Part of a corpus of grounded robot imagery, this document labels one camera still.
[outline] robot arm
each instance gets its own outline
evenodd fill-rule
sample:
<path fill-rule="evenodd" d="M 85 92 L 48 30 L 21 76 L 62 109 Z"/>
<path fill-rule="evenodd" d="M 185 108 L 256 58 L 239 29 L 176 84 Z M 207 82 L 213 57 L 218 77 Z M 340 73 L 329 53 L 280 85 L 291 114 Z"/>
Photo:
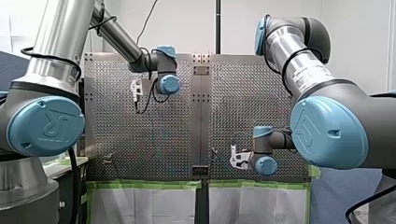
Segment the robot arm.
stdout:
<path fill-rule="evenodd" d="M 0 154 L 54 156 L 77 142 L 85 121 L 75 86 L 90 24 L 131 71 L 158 71 L 159 93 L 178 91 L 175 50 L 145 54 L 113 19 L 95 0 L 48 1 L 26 75 L 13 80 L 7 100 L 0 100 Z"/>
<path fill-rule="evenodd" d="M 132 72 L 158 71 L 158 93 L 170 95 L 178 91 L 176 54 L 173 47 L 161 46 L 145 54 L 120 26 L 117 18 L 111 16 L 105 6 L 98 2 L 95 2 L 93 7 L 91 26 L 97 26 L 97 34 L 122 55 Z"/>
<path fill-rule="evenodd" d="M 392 94 L 368 96 L 354 82 L 334 77 L 323 65 L 330 38 L 319 21 L 264 18 L 256 53 L 276 64 L 293 96 L 291 136 L 308 162 L 334 169 L 396 167 L 396 100 Z"/>

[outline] black cable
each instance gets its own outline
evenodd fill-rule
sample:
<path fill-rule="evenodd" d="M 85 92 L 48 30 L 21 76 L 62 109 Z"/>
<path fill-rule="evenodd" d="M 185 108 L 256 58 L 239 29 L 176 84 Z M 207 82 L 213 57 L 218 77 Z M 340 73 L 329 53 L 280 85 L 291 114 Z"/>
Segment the black cable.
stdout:
<path fill-rule="evenodd" d="M 318 54 L 319 58 L 320 58 L 319 60 L 320 60 L 321 62 L 323 61 L 323 54 L 320 52 L 320 50 L 314 49 L 314 48 L 299 49 L 299 50 L 297 50 L 297 51 L 294 51 L 294 52 L 289 56 L 289 58 L 285 61 L 284 65 L 283 65 L 283 69 L 282 69 L 281 76 L 282 76 L 282 84 L 283 84 L 283 86 L 285 87 L 286 91 L 287 91 L 290 95 L 293 95 L 293 93 L 291 92 L 290 87 L 289 87 L 289 85 L 288 85 L 288 82 L 287 82 L 287 80 L 286 80 L 286 70 L 287 70 L 288 65 L 289 65 L 289 63 L 291 62 L 291 60 L 293 60 L 293 59 L 294 59 L 295 57 L 297 57 L 298 55 L 304 53 L 306 50 L 311 50 L 312 52 L 313 52 L 313 51 L 316 52 L 316 53 Z"/>
<path fill-rule="evenodd" d="M 177 68 L 177 61 L 176 61 L 176 59 L 174 57 L 171 57 L 169 54 L 167 54 L 166 52 L 164 52 L 164 51 L 162 51 L 160 49 L 152 49 L 151 53 L 154 53 L 154 52 L 160 52 L 161 54 L 163 54 L 167 58 L 171 59 L 175 63 L 175 66 Z"/>
<path fill-rule="evenodd" d="M 154 86 L 157 82 L 158 82 L 158 78 L 156 78 L 156 79 L 154 80 L 154 82 L 152 83 L 152 85 Z M 166 98 L 165 98 L 164 100 L 161 101 L 161 100 L 159 100 L 159 99 L 155 96 L 155 91 L 153 91 L 153 92 L 152 92 L 152 97 L 154 98 L 154 101 L 155 101 L 155 102 L 160 103 L 160 104 L 163 104 L 163 103 L 165 103 L 165 102 L 169 99 L 170 95 L 167 95 Z"/>
<path fill-rule="evenodd" d="M 88 28 L 88 30 L 92 30 L 92 29 L 97 28 L 96 31 L 99 33 L 100 27 L 101 27 L 103 24 L 105 24 L 106 22 L 111 21 L 111 20 L 116 21 L 116 20 L 117 20 L 117 17 L 116 17 L 116 16 L 112 16 L 112 17 L 110 17 L 110 18 L 107 18 L 107 19 L 104 20 L 104 21 L 100 21 L 100 22 L 97 23 L 96 25 L 91 26 L 90 28 Z"/>
<path fill-rule="evenodd" d="M 21 49 L 21 53 L 24 54 L 24 55 L 31 56 L 32 58 L 47 59 L 47 60 L 57 60 L 57 61 L 61 61 L 61 62 L 64 62 L 64 63 L 69 63 L 69 64 L 75 66 L 76 69 L 77 69 L 76 82 L 81 78 L 82 71 L 81 71 L 81 68 L 79 67 L 78 63 L 75 63 L 75 62 L 73 62 L 73 61 L 71 61 L 69 59 L 60 58 L 60 57 L 53 56 L 53 55 L 43 55 L 43 54 L 29 52 L 29 51 L 32 51 L 33 49 L 34 49 L 33 47 L 30 47 L 30 48 L 27 48 L 27 49 Z"/>
<path fill-rule="evenodd" d="M 377 199 L 379 199 L 379 198 L 381 198 L 381 197 L 383 197 L 383 196 L 385 196 L 387 194 L 390 194 L 390 193 L 392 193 L 395 190 L 396 190 L 396 185 L 392 186 L 392 187 L 390 187 L 388 189 L 385 189 L 385 190 L 383 190 L 383 191 L 381 191 L 381 192 L 379 192 L 379 193 L 377 193 L 377 194 L 375 194 L 375 195 L 373 195 L 373 196 L 371 196 L 371 197 L 369 197 L 369 198 L 367 198 L 367 199 L 365 199 L 365 200 L 353 205 L 348 210 L 346 210 L 346 221 L 349 224 L 351 224 L 352 220 L 350 219 L 349 215 L 352 214 L 353 211 L 355 211 L 357 208 L 359 208 L 359 207 L 361 207 L 361 206 L 363 206 L 363 205 L 365 205 L 367 203 L 370 203 L 370 202 L 375 201 L 375 200 L 377 200 Z"/>
<path fill-rule="evenodd" d="M 268 19 L 270 19 L 270 18 L 271 18 L 271 15 L 269 15 L 269 14 L 265 15 L 265 17 L 264 17 L 264 39 L 262 41 L 262 43 L 264 44 L 264 46 L 263 46 L 263 51 L 264 51 L 263 55 L 264 55 L 265 63 L 271 69 L 271 71 L 273 71 L 276 74 L 280 74 L 280 72 L 277 71 L 275 68 L 273 68 L 271 66 L 271 64 L 268 62 L 267 55 L 266 55 L 266 53 L 267 53 L 267 25 L 268 25 Z"/>
<path fill-rule="evenodd" d="M 157 2 L 158 2 L 158 0 L 155 0 L 155 1 L 154 1 L 154 4 L 152 4 L 151 11 L 149 12 L 148 17 L 146 18 L 145 24 L 143 25 L 142 32 L 140 32 L 140 35 L 137 37 L 136 45 L 139 45 L 140 37 L 142 36 L 142 34 L 143 34 L 143 33 L 145 32 L 145 30 L 146 30 L 146 26 L 147 26 L 147 24 L 148 24 L 148 22 L 149 22 L 149 18 L 150 18 L 150 16 L 151 16 L 152 11 L 153 11 L 154 8 L 155 8 L 155 5 L 157 5 Z"/>
<path fill-rule="evenodd" d="M 100 12 L 99 12 L 99 22 L 98 22 L 96 25 L 94 25 L 94 26 L 88 28 L 88 30 L 91 30 L 91 29 L 95 29 L 95 28 L 96 28 L 96 34 L 97 34 L 98 36 L 101 36 L 101 35 L 100 35 L 100 28 L 102 27 L 103 24 L 105 24 L 106 22 L 111 21 L 111 20 L 114 20 L 114 21 L 117 20 L 117 17 L 116 17 L 116 16 L 112 16 L 112 17 L 107 18 L 107 19 L 105 20 L 105 12 L 106 12 L 105 4 L 102 3 L 102 4 L 101 4 L 101 8 L 100 8 Z"/>
<path fill-rule="evenodd" d="M 160 103 L 160 104 L 165 103 L 169 99 L 170 95 L 168 95 L 163 101 L 160 101 L 160 100 L 158 100 L 158 98 L 155 97 L 154 88 L 155 88 L 155 84 L 157 83 L 157 81 L 158 81 L 158 78 L 155 78 L 155 80 L 151 84 L 151 88 L 150 88 L 149 94 L 148 94 L 148 100 L 146 101 L 145 108 L 143 109 L 142 112 L 137 110 L 137 102 L 134 103 L 134 107 L 136 109 L 136 114 L 144 114 L 144 113 L 146 113 L 146 111 L 147 111 L 147 109 L 149 107 L 149 100 L 151 98 L 151 95 L 153 96 L 155 102 Z"/>
<path fill-rule="evenodd" d="M 71 224 L 76 224 L 78 219 L 78 208 L 79 208 L 79 184 L 80 176 L 77 167 L 77 159 L 74 153 L 74 149 L 70 148 L 68 150 L 69 157 L 70 157 L 70 164 L 72 166 L 72 176 L 73 176 L 73 206 L 72 206 L 72 215 L 70 218 Z"/>
<path fill-rule="evenodd" d="M 152 69 L 151 69 L 151 55 L 149 54 L 149 50 L 146 48 L 141 48 L 143 51 L 146 52 L 146 54 L 148 55 L 148 60 L 145 59 L 145 66 L 146 69 L 148 70 L 148 80 L 151 80 L 151 76 L 152 76 Z"/>

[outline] white wall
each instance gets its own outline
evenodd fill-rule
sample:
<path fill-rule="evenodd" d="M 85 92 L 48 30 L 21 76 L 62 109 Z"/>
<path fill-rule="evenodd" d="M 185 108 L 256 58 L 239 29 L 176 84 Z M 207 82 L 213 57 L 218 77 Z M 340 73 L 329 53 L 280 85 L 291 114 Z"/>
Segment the white wall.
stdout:
<path fill-rule="evenodd" d="M 106 8 L 136 40 L 154 0 L 105 0 Z M 177 52 L 208 53 L 214 49 L 215 1 L 160 0 L 139 46 L 154 49 L 173 45 Z M 112 48 L 105 43 L 105 51 Z"/>
<path fill-rule="evenodd" d="M 32 47 L 48 0 L 0 0 L 0 50 L 21 57 Z M 103 40 L 90 31 L 84 51 L 102 51 Z"/>
<path fill-rule="evenodd" d="M 136 40 L 154 0 L 106 0 L 106 8 Z M 223 0 L 221 53 L 253 54 L 259 19 L 309 16 L 320 19 L 321 0 Z M 155 7 L 139 43 L 148 49 L 170 44 L 177 52 L 215 51 L 215 0 L 166 0 Z M 105 43 L 105 50 L 113 50 Z"/>
<path fill-rule="evenodd" d="M 254 54 L 259 20 L 273 17 L 321 18 L 321 0 L 223 0 L 221 53 Z"/>
<path fill-rule="evenodd" d="M 391 2 L 323 0 L 322 21 L 332 39 L 329 68 L 367 93 L 388 89 Z"/>

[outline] bolt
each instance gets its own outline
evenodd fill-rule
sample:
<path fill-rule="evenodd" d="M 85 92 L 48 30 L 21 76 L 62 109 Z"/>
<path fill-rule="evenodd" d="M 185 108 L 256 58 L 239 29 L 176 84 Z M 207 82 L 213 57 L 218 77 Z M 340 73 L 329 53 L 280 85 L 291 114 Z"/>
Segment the bolt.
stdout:
<path fill-rule="evenodd" d="M 66 203 L 60 201 L 60 202 L 59 202 L 59 209 L 63 209 L 63 208 L 65 208 L 65 207 L 66 207 Z"/>

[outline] metal bracket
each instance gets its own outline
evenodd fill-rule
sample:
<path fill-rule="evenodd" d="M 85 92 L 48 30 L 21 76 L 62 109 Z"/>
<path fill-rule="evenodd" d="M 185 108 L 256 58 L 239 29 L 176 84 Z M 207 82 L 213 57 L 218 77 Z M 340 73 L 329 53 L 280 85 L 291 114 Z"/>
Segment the metal bracket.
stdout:
<path fill-rule="evenodd" d="M 192 166 L 192 175 L 209 175 L 209 167 L 206 165 Z"/>
<path fill-rule="evenodd" d="M 209 66 L 194 66 L 195 76 L 209 76 Z"/>

